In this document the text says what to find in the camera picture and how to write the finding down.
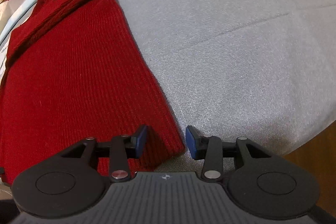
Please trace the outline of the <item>grey bed sheet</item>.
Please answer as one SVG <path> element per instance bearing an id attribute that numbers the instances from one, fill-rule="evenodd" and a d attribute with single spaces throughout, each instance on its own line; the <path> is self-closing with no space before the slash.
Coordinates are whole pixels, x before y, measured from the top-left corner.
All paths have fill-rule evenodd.
<path id="1" fill-rule="evenodd" d="M 179 128 L 277 154 L 335 121 L 335 0 L 118 0 Z"/>

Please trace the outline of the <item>red knitted sweater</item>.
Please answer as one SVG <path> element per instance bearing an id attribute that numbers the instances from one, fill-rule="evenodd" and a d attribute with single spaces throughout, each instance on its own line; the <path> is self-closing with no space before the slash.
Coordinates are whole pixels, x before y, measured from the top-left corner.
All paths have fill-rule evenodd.
<path id="1" fill-rule="evenodd" d="M 153 73 L 116 0 L 38 0 L 10 36 L 1 80 L 2 180 L 87 137 L 149 126 L 132 172 L 185 150 Z"/>

